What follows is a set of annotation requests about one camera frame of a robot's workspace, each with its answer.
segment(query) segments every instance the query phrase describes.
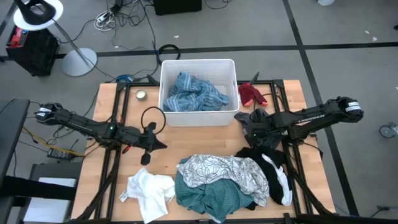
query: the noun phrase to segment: wheel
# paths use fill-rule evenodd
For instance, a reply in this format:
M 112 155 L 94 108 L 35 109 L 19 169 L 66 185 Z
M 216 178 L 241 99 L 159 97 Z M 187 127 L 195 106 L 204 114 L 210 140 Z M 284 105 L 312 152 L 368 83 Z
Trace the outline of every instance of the wheel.
M 385 138 L 393 138 L 393 137 L 396 136 L 396 135 L 394 134 L 395 131 L 392 130 L 391 127 L 388 126 L 388 125 L 383 125 L 383 126 L 381 126 L 380 129 L 379 129 L 379 132 L 380 132 L 380 134 L 381 134 L 383 137 L 385 137 Z

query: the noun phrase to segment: black box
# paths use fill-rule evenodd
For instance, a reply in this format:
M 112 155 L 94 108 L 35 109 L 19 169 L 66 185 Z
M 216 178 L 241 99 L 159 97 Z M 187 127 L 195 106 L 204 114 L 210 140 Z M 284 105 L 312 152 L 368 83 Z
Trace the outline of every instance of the black box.
M 59 44 L 48 29 L 26 31 L 14 26 L 6 45 L 8 56 L 32 76 L 51 74 Z
M 154 0 L 155 12 L 166 14 L 201 11 L 201 0 Z

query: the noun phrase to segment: red cloth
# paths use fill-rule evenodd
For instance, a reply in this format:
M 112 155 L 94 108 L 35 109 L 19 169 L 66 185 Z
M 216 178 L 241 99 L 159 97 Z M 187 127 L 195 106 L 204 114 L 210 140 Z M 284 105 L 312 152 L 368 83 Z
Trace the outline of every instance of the red cloth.
M 256 100 L 262 106 L 268 106 L 267 100 L 261 95 L 260 91 L 254 88 L 250 83 L 243 83 L 238 88 L 241 95 L 243 106 L 250 106 Z

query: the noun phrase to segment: white plastic basket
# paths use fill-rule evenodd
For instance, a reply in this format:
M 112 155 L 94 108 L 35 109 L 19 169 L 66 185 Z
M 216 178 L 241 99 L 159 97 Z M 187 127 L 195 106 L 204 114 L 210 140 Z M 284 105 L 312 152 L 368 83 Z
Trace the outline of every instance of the white plastic basket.
M 167 124 L 173 127 L 227 126 L 239 111 L 238 84 L 235 63 L 231 59 L 166 60 L 160 74 L 159 108 L 163 110 L 169 89 L 180 74 L 209 80 L 221 93 L 229 97 L 229 104 L 219 111 L 165 112 Z

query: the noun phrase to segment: wooden table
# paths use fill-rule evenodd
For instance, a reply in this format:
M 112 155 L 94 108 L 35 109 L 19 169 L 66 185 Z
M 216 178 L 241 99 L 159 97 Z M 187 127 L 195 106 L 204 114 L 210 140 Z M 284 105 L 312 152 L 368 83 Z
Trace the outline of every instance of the wooden table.
M 306 108 L 307 106 L 305 104 L 300 81 L 285 80 L 284 84 L 290 110 L 298 111 L 302 108 Z M 271 92 L 269 85 L 256 85 L 256 88 L 262 94 Z M 140 89 L 144 89 L 147 92 L 148 97 L 146 101 L 138 101 L 136 99 L 135 92 Z M 115 92 L 116 84 L 101 84 L 93 116 L 94 120 L 104 121 L 111 116 Z M 121 111 L 123 95 L 124 94 L 121 95 L 121 99 L 119 101 L 118 111 Z M 266 96 L 266 99 L 269 102 L 269 106 L 265 108 L 266 111 L 269 114 L 274 113 L 274 105 L 272 104 L 271 96 Z M 151 86 L 131 88 L 126 126 L 141 128 L 140 119 L 142 112 L 150 106 L 157 106 L 158 100 L 159 87 Z M 252 107 L 243 108 L 241 106 L 241 111 L 251 113 Z M 155 121 L 157 123 L 157 130 L 161 128 L 164 122 L 162 115 L 157 110 L 149 110 L 146 113 L 144 125 L 147 125 L 150 121 Z M 146 166 L 146 168 L 151 174 L 171 175 L 172 177 L 175 177 L 177 171 L 175 166 L 183 158 L 187 158 L 193 154 L 230 156 L 235 155 L 236 152 L 242 149 L 242 147 L 248 146 L 242 134 L 242 127 L 235 119 L 229 126 L 222 127 L 173 128 L 166 125 L 165 129 L 157 135 L 157 138 L 166 144 L 168 148 L 152 152 L 151 162 Z M 314 146 L 317 145 L 315 138 L 307 138 L 305 142 L 313 144 Z M 89 153 L 92 148 L 87 149 L 86 153 Z M 322 204 L 324 204 L 326 209 L 334 212 L 335 209 L 319 152 L 315 148 L 307 145 L 302 145 L 299 149 L 308 186 Z M 105 150 L 103 148 L 99 148 L 83 161 L 76 199 L 72 211 L 72 218 L 76 218 L 84 211 L 98 190 L 104 152 Z M 140 159 L 143 152 L 144 151 L 142 149 L 131 148 L 128 153 L 121 155 L 112 221 L 142 220 L 137 199 L 129 198 L 122 203 L 119 196 L 127 187 L 127 178 L 134 175 L 142 167 L 140 165 Z M 301 210 L 305 211 L 302 191 L 297 184 L 296 186 L 298 188 L 297 191 Z M 102 217 L 105 217 L 106 214 L 108 197 L 109 192 L 104 195 L 101 212 Z M 290 213 L 291 217 L 295 216 L 293 205 L 289 207 L 281 206 L 276 204 L 271 198 L 269 198 L 268 201 L 269 203 L 267 207 L 258 206 L 255 211 L 249 211 L 248 209 L 242 208 L 234 212 L 232 215 L 228 215 L 227 219 L 282 218 L 283 213 L 287 212 Z M 208 219 L 208 216 L 205 214 L 201 215 L 179 206 L 175 199 L 167 204 L 167 207 L 169 214 L 158 220 Z

